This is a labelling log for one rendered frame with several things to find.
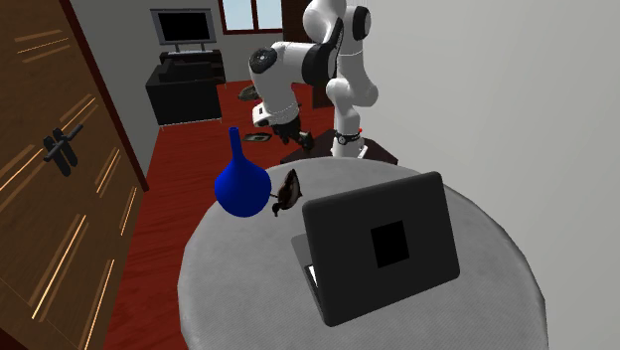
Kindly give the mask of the brown wooden door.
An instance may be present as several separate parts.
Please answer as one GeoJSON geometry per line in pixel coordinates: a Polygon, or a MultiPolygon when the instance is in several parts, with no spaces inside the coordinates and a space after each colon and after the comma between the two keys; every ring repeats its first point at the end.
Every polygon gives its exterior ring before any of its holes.
{"type": "Polygon", "coordinates": [[[103,350],[145,186],[71,0],[0,0],[0,331],[103,350]]]}

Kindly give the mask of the dark robot stand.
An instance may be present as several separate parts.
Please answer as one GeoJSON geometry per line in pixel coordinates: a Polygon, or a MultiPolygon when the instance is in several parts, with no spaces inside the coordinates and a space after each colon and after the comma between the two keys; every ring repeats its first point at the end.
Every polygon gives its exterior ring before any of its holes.
{"type": "MultiPolygon", "coordinates": [[[[314,147],[310,151],[304,151],[302,148],[299,148],[291,154],[283,157],[280,160],[280,163],[285,164],[301,159],[331,156],[331,147],[333,144],[334,135],[335,130],[328,129],[327,131],[314,138],[314,147]]],[[[364,145],[368,147],[368,150],[363,156],[364,159],[382,161],[393,165],[396,165],[398,163],[396,157],[394,157],[391,153],[382,148],[372,139],[365,138],[364,145]]]]}

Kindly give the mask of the dark brown leaf-shaped figure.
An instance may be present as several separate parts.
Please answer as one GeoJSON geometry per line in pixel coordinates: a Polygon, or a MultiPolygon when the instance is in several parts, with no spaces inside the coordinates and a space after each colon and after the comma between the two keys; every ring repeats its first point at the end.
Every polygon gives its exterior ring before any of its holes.
{"type": "Polygon", "coordinates": [[[277,193],[271,194],[271,197],[276,199],[276,202],[272,205],[274,216],[277,217],[280,211],[291,209],[302,196],[297,172],[295,169],[291,169],[277,193]]]}

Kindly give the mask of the dark brown door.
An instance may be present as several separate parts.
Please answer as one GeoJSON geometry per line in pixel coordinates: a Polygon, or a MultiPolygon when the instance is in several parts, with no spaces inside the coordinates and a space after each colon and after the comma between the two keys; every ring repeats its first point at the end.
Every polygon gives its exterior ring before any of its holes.
{"type": "Polygon", "coordinates": [[[303,14],[311,1],[281,0],[282,34],[285,42],[312,42],[303,27],[303,14]]]}

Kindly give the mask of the grey round table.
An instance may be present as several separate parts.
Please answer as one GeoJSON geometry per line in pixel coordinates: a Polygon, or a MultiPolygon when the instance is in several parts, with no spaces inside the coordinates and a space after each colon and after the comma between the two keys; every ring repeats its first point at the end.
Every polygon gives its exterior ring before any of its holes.
{"type": "Polygon", "coordinates": [[[459,276],[338,326],[305,273],[301,209],[238,218],[212,206],[178,278],[189,350],[549,350],[543,295],[514,241],[475,203],[445,193],[459,276]]]}

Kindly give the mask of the black laptop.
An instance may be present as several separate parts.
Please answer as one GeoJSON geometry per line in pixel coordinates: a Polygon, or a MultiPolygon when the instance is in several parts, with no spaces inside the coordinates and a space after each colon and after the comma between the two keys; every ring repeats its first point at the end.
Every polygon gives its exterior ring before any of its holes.
{"type": "Polygon", "coordinates": [[[442,177],[429,172],[309,200],[291,244],[334,327],[457,278],[442,177]]]}

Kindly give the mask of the red-framed window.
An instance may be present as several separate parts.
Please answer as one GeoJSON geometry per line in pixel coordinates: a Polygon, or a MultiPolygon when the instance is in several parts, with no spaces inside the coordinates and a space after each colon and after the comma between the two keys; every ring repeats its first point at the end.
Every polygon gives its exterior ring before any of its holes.
{"type": "Polygon", "coordinates": [[[225,35],[282,32],[282,0],[218,0],[225,35]]]}

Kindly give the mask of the grey-framed television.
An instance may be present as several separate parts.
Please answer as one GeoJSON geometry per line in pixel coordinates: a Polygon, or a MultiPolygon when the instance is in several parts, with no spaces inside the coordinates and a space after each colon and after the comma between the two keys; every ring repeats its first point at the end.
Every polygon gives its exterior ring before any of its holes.
{"type": "Polygon", "coordinates": [[[198,44],[204,47],[217,41],[212,10],[209,8],[151,9],[150,14],[161,46],[198,44]]]}

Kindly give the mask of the black television stand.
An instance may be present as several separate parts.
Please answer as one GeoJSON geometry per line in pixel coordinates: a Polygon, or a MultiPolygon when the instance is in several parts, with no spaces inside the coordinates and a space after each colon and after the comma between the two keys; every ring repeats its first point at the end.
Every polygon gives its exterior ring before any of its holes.
{"type": "Polygon", "coordinates": [[[184,52],[162,52],[159,55],[160,63],[163,64],[166,59],[172,59],[175,62],[182,63],[209,63],[212,66],[214,78],[217,84],[225,84],[227,82],[226,73],[220,50],[208,51],[184,51],[184,52]]]}

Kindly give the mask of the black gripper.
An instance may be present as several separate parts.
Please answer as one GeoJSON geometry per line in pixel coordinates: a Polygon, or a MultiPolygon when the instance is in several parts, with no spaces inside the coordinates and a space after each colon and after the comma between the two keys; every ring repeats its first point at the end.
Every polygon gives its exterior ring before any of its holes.
{"type": "Polygon", "coordinates": [[[271,128],[284,145],[293,140],[301,146],[304,152],[310,152],[314,148],[312,133],[301,131],[301,122],[298,116],[283,124],[273,124],[271,128]]]}

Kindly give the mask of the blue long-necked vase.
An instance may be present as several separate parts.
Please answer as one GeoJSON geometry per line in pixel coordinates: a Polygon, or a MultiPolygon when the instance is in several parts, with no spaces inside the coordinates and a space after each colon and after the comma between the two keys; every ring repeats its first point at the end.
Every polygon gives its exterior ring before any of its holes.
{"type": "Polygon", "coordinates": [[[267,172],[248,160],[242,151],[238,128],[229,128],[232,159],[215,180],[218,203],[229,214],[248,218],[258,214],[271,194],[271,180],[267,172]]]}

